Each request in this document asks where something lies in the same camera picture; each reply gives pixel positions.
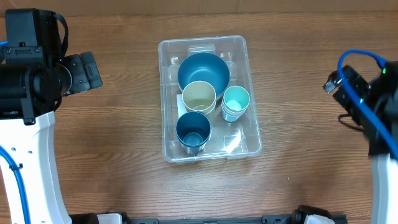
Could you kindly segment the mint green small cup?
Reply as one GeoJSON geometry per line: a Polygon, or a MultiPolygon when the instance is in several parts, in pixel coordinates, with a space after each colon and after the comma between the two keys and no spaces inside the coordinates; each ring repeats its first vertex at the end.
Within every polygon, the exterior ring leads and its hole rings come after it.
{"type": "Polygon", "coordinates": [[[231,86],[223,95],[222,105],[229,114],[242,115],[250,104],[248,91],[241,86],[231,86]]]}

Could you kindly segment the light blue small cup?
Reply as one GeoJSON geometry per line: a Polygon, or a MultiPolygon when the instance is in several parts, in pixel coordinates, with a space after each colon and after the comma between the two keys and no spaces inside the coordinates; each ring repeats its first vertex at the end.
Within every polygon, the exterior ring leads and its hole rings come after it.
{"type": "Polygon", "coordinates": [[[232,123],[232,122],[237,121],[241,117],[241,115],[239,113],[232,113],[223,108],[222,109],[222,117],[225,121],[232,123]]]}

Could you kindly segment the cream tall cup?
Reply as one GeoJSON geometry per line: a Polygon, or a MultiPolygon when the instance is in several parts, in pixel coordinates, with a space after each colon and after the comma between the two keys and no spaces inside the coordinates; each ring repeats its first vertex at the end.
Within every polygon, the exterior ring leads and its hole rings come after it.
{"type": "Polygon", "coordinates": [[[182,100],[187,111],[196,111],[205,115],[211,125],[214,123],[216,92],[211,84],[205,81],[189,83],[182,92],[182,100]]]}

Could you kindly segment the dark blue bowl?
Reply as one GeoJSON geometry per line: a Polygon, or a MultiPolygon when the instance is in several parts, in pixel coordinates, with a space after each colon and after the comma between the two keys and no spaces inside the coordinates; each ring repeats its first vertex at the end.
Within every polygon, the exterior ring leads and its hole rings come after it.
{"type": "Polygon", "coordinates": [[[231,72],[219,56],[200,52],[188,56],[180,65],[177,81],[181,90],[195,81],[204,81],[215,89],[216,99],[221,98],[230,83],[231,72]]]}

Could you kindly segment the dark blue tall cup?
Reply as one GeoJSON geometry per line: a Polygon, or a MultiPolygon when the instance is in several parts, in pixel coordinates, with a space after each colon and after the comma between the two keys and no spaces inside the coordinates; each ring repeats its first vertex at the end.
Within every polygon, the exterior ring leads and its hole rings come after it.
{"type": "Polygon", "coordinates": [[[175,129],[184,151],[194,156],[202,152],[212,132],[210,120],[197,111],[181,115],[175,129]]]}

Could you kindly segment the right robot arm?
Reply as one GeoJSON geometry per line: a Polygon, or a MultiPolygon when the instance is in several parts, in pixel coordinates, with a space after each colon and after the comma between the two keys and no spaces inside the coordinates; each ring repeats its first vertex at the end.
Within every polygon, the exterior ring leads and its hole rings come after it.
{"type": "MultiPolygon", "coordinates": [[[[397,141],[397,62],[387,62],[381,74],[367,82],[352,67],[346,65],[343,72],[355,92],[370,107],[397,141]]],[[[338,72],[332,72],[323,86],[327,93],[348,112],[369,140],[369,156],[372,160],[373,206],[371,223],[397,223],[397,156],[367,120],[341,86],[338,72]]]]}

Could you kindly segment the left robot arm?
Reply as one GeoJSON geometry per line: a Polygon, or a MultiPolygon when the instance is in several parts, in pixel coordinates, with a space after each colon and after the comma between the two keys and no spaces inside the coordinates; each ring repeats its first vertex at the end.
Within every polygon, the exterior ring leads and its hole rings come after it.
{"type": "Polygon", "coordinates": [[[68,55],[65,18],[8,9],[1,42],[1,172],[13,223],[98,223],[70,215],[55,162],[55,111],[62,99],[103,82],[91,52],[68,55]]]}

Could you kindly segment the clear plastic storage container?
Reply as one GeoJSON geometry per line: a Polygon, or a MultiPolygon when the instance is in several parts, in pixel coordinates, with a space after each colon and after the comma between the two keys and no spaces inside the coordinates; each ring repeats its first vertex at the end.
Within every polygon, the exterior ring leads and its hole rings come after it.
{"type": "Polygon", "coordinates": [[[258,155],[262,140],[256,112],[251,70],[246,40],[239,35],[164,40],[159,44],[159,73],[162,112],[162,152],[173,163],[188,163],[208,159],[241,159],[258,155]],[[208,52],[221,57],[231,72],[230,85],[245,88],[250,104],[244,114],[229,123],[222,117],[221,101],[215,107],[212,133],[204,149],[197,156],[187,154],[176,134],[178,120],[177,95],[182,94],[177,72],[188,56],[208,52]]]}

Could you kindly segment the white label in container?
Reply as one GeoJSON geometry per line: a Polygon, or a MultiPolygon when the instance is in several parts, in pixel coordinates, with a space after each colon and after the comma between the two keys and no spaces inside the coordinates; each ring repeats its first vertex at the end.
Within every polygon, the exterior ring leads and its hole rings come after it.
{"type": "Polygon", "coordinates": [[[187,112],[187,109],[183,102],[182,94],[177,95],[177,112],[178,112],[178,118],[180,118],[182,115],[184,115],[187,112]]]}

